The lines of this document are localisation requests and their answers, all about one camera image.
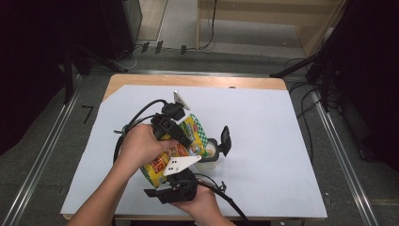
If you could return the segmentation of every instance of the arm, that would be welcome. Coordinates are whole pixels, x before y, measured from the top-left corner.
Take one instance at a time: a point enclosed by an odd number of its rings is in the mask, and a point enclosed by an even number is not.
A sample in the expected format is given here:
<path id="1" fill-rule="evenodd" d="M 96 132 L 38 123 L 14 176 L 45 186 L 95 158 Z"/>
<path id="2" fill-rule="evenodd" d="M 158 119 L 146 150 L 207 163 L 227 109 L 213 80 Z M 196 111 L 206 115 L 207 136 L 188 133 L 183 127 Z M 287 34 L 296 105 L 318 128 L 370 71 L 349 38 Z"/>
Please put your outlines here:
<path id="1" fill-rule="evenodd" d="M 176 144 L 176 140 L 156 140 L 150 125 L 133 128 L 123 140 L 120 156 L 103 182 L 67 225 L 110 225 L 129 179 L 141 166 Z"/>

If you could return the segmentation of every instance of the wrist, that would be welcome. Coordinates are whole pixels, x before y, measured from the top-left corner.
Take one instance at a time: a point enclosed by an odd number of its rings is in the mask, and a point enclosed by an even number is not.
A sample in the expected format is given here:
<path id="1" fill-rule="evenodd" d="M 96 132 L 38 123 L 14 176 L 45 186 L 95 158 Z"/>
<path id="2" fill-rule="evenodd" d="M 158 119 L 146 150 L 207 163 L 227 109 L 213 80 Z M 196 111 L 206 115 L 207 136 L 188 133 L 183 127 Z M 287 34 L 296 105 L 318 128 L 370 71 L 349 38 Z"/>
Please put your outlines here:
<path id="1" fill-rule="evenodd" d="M 111 168 L 112 174 L 118 175 L 118 177 L 125 182 L 128 182 L 129 179 L 137 172 L 140 168 L 138 164 L 131 163 L 127 164 L 123 161 L 115 161 L 114 165 Z"/>

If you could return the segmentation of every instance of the yellow snack bag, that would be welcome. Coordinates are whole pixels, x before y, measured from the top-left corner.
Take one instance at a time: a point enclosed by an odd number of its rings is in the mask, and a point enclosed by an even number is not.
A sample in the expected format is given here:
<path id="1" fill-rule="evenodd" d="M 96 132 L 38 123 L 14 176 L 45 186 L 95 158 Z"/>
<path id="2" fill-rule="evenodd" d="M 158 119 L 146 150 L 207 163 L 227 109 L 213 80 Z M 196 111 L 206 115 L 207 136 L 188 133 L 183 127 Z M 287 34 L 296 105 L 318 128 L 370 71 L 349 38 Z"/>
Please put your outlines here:
<path id="1" fill-rule="evenodd" d="M 159 154 L 150 164 L 141 167 L 141 171 L 147 180 L 155 187 L 159 187 L 167 178 L 164 176 L 164 169 L 167 167 L 171 157 L 183 156 L 207 156 L 206 145 L 208 138 L 206 137 L 199 120 L 190 114 L 179 126 L 183 129 L 185 135 L 192 141 L 191 145 L 186 149 L 182 144 L 177 144 Z"/>

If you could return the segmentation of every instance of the hand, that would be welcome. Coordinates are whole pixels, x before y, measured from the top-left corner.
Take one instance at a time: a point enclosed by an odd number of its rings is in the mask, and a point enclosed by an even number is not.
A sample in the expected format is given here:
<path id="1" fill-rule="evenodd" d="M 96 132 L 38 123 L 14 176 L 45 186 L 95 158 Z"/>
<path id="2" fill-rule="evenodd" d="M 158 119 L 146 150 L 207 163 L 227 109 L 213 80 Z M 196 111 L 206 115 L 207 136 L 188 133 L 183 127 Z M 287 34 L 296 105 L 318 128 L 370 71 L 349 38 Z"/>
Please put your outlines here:
<path id="1" fill-rule="evenodd" d="M 198 186 L 192 201 L 175 202 L 172 205 L 185 211 L 201 226 L 234 225 L 220 212 L 215 193 L 205 186 Z"/>
<path id="2" fill-rule="evenodd" d="M 176 145 L 177 140 L 158 141 L 152 131 L 152 126 L 139 124 L 130 130 L 120 146 L 119 165 L 133 176 L 137 167 L 144 166 L 160 153 Z"/>

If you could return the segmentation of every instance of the metal rail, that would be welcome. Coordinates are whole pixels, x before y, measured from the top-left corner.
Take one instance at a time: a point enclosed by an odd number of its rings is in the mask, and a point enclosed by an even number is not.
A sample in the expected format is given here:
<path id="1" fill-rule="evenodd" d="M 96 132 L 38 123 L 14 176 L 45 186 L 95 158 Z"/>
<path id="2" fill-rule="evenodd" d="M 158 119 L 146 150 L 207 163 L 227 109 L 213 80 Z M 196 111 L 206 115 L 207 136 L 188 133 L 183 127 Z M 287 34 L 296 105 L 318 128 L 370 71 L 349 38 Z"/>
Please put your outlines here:
<path id="1" fill-rule="evenodd" d="M 318 92 L 314 92 L 312 94 L 312 98 L 316 102 L 320 100 L 320 94 Z M 324 126 L 326 127 L 326 131 L 331 141 L 334 153 L 337 156 L 341 169 L 343 170 L 343 175 L 352 192 L 353 198 L 359 209 L 359 213 L 361 215 L 361 218 L 363 219 L 364 225 L 379 225 L 373 207 L 370 204 L 370 201 L 367 198 L 366 193 L 364 192 L 363 186 L 361 185 L 360 180 L 352 167 L 352 164 L 346 154 L 343 144 L 341 143 L 340 137 L 337 134 L 330 115 L 325 112 L 324 108 L 320 104 L 317 104 L 317 110 Z"/>
<path id="2" fill-rule="evenodd" d="M 18 225 L 19 220 L 21 219 L 24 209 L 26 208 L 32 194 L 38 184 L 38 181 L 44 171 L 44 168 L 47 165 L 48 160 L 53 152 L 53 149 L 58 141 L 59 135 L 64 128 L 68 117 L 70 116 L 73 106 L 76 102 L 78 93 L 80 88 L 84 84 L 84 77 L 78 75 L 75 79 L 75 91 L 70 99 L 70 101 L 65 104 L 61 112 L 59 113 L 56 123 L 53 125 L 52 130 L 50 131 L 49 136 L 44 142 L 38 157 L 35 160 L 35 163 L 32 166 L 32 169 L 29 171 L 26 179 L 24 180 L 23 185 L 17 193 L 17 197 L 14 200 L 14 203 L 11 205 L 11 208 L 8 211 L 8 214 L 3 222 L 3 226 L 9 225 Z"/>

